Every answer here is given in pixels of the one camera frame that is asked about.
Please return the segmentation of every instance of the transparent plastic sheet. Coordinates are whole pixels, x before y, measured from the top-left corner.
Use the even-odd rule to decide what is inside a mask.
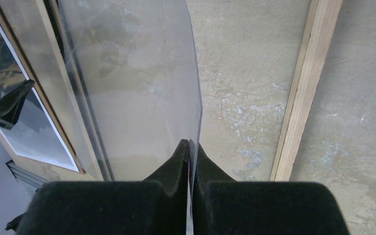
[[[85,126],[74,124],[75,148],[90,145],[96,157],[83,168],[99,168],[104,180],[142,180],[181,139],[190,140],[195,163],[202,102],[185,1],[70,0],[58,7],[66,86]]]

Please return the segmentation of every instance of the black plastic object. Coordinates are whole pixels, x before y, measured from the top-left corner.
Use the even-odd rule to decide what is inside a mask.
[[[182,235],[189,143],[141,182],[54,182],[34,196],[19,235]],[[201,146],[192,197],[195,235],[348,235],[339,207],[316,183],[236,182]]]
[[[26,95],[34,84],[33,80],[26,80],[0,99],[0,127],[11,130],[18,122]]]

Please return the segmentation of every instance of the black clip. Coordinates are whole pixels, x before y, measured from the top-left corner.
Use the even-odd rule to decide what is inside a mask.
[[[24,81],[0,99],[0,127],[10,130],[17,124],[26,95],[34,84],[33,80]]]

